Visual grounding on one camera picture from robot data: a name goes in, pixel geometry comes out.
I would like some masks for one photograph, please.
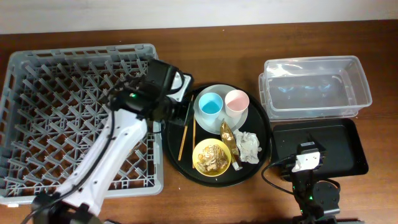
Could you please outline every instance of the wooden chopstick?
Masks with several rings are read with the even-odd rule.
[[[197,121],[195,119],[195,115],[193,115],[193,133],[192,133],[192,152],[195,149],[195,137],[197,135]]]
[[[181,160],[182,151],[184,150],[185,136],[187,135],[188,124],[189,124],[189,122],[187,122],[187,124],[184,127],[184,134],[182,136],[182,142],[181,142],[181,146],[180,146],[180,153],[178,154],[178,161]]]

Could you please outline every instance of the crumpled napkin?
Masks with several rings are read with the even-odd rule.
[[[261,151],[260,142],[254,133],[240,132],[236,129],[233,132],[236,140],[236,145],[240,151],[240,158],[242,162],[249,162],[251,164],[259,163],[257,153]]]

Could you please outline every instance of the plastic cup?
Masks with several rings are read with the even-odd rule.
[[[245,92],[232,90],[225,96],[225,112],[228,116],[236,118],[242,115],[249,103],[249,97]]]
[[[199,109],[207,123],[213,122],[223,109],[223,99],[216,93],[206,93],[199,99]]]

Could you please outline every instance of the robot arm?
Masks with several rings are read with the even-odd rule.
[[[319,180],[314,171],[323,165],[326,149],[311,135],[309,142],[298,145],[295,159],[286,165],[293,184],[293,195],[302,215],[293,218],[298,224],[335,224],[340,212],[340,184],[334,180]]]
[[[41,193],[35,198],[23,223],[30,218],[34,223],[100,223],[96,216],[106,192],[129,151],[146,136],[146,121],[187,122],[191,108],[183,96],[193,82],[191,75],[150,60],[142,80],[133,85],[124,82],[110,94],[111,112],[95,143],[53,195]]]
[[[134,113],[120,109],[115,112],[114,118],[113,140],[103,156],[104,159],[99,162],[97,168],[80,189],[63,199],[63,203],[76,208],[84,203],[88,206],[88,212],[94,215],[100,213],[106,192],[114,176],[118,173],[129,151],[147,134],[146,121],[137,119],[137,115]],[[63,195],[70,191],[73,185],[79,183],[104,148],[110,128],[111,119],[108,118],[102,133],[85,158],[56,192]]]

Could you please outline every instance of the wooden table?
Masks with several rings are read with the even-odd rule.
[[[17,50],[151,43],[159,57],[194,75],[196,84],[225,82],[259,97],[258,75],[275,58],[355,55],[366,72],[373,104],[353,118],[369,173],[336,178],[338,218],[398,222],[398,21],[274,24],[188,29],[113,30],[0,35],[3,82],[8,56]],[[156,196],[105,200],[100,218],[121,223],[239,223],[300,214],[293,196],[267,185],[260,173],[222,189],[198,185],[165,158],[164,189]],[[291,184],[268,174],[289,189]],[[18,223],[28,206],[0,206],[2,223]]]

